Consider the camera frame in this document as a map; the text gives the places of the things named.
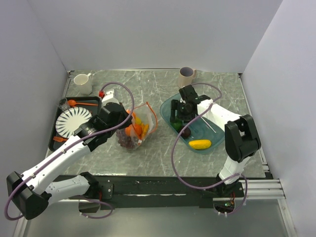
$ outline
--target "orange spoon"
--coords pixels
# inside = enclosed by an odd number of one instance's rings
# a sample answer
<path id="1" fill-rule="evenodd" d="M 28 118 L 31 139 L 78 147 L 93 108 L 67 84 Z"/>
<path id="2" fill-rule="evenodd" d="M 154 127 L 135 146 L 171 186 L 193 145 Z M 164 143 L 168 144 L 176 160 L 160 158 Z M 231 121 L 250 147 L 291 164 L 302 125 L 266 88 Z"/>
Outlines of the orange spoon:
<path id="1" fill-rule="evenodd" d="M 67 141 L 68 139 L 67 138 L 63 138 L 63 137 L 54 137 L 53 138 L 53 140 L 54 141 L 56 141 L 56 142 L 65 142 L 65 141 Z"/>
<path id="2" fill-rule="evenodd" d="M 81 103 L 81 102 L 76 102 L 75 100 L 69 100 L 68 104 L 70 106 L 76 106 L 76 105 L 94 105 L 94 106 L 98 106 L 97 104 Z"/>

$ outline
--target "cucumber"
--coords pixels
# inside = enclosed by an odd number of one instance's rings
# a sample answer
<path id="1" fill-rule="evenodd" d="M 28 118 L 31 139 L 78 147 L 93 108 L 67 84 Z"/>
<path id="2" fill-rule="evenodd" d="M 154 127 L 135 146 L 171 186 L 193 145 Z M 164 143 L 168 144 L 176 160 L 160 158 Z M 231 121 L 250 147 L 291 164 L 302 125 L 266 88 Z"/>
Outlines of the cucumber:
<path id="1" fill-rule="evenodd" d="M 189 145 L 195 150 L 203 150 L 209 148 L 212 142 L 210 140 L 194 140 L 189 142 Z"/>

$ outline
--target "gray marble tabletop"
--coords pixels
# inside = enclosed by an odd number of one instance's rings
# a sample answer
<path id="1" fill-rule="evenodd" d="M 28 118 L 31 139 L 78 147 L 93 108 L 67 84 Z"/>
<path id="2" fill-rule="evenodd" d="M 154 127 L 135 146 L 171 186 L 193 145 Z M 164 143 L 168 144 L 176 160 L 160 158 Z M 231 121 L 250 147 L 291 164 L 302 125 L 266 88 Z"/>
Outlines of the gray marble tabletop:
<path id="1" fill-rule="evenodd" d="M 98 95 L 101 86 L 106 82 L 118 81 L 126 85 L 133 93 L 135 105 L 149 102 L 158 118 L 158 128 L 136 150 L 127 150 L 119 145 L 117 137 L 113 136 L 107 143 L 99 146 L 94 152 L 84 156 L 64 174 L 77 175 L 89 171 L 94 175 L 131 175 L 131 176 L 174 176 L 171 167 L 170 152 L 175 139 L 174 132 L 165 123 L 159 113 L 161 104 L 178 93 L 178 71 L 74 71 L 70 74 L 70 83 L 66 96 L 82 96 L 73 83 L 78 74 L 92 73 L 93 92 Z M 223 98 L 218 104 L 241 115 L 249 113 L 237 73 L 198 72 L 195 82 L 209 82 L 219 87 Z M 118 85 L 116 88 L 118 100 L 125 108 L 130 108 L 128 93 Z M 211 98 L 217 96 L 216 91 L 207 86 L 196 86 L 198 94 L 206 94 Z M 181 176 L 215 177 L 222 169 L 227 154 L 225 142 L 207 155 L 189 151 L 186 145 L 179 141 L 175 149 L 175 165 Z M 249 178 L 265 177 L 259 152 L 250 159 L 244 174 Z"/>

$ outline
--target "striped plate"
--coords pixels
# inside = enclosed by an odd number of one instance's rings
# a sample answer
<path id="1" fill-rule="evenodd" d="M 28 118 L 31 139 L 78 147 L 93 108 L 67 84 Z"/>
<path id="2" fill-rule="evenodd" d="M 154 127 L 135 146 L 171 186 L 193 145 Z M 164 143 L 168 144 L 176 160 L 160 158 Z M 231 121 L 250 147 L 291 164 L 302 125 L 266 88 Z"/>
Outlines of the striped plate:
<path id="1" fill-rule="evenodd" d="M 92 117 L 89 110 L 73 107 L 63 112 L 56 121 L 56 131 L 64 138 L 70 138 L 79 126 Z"/>

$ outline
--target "bag of fruit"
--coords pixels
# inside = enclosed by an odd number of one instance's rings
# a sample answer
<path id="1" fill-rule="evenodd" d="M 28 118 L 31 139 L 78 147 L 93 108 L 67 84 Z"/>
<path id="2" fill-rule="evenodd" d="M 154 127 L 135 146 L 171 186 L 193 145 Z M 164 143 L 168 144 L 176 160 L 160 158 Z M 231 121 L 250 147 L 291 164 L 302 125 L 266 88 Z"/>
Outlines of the bag of fruit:
<path id="1" fill-rule="evenodd" d="M 134 108 L 132 124 L 117 130 L 118 143 L 121 147 L 136 149 L 157 129 L 157 116 L 148 102 Z"/>

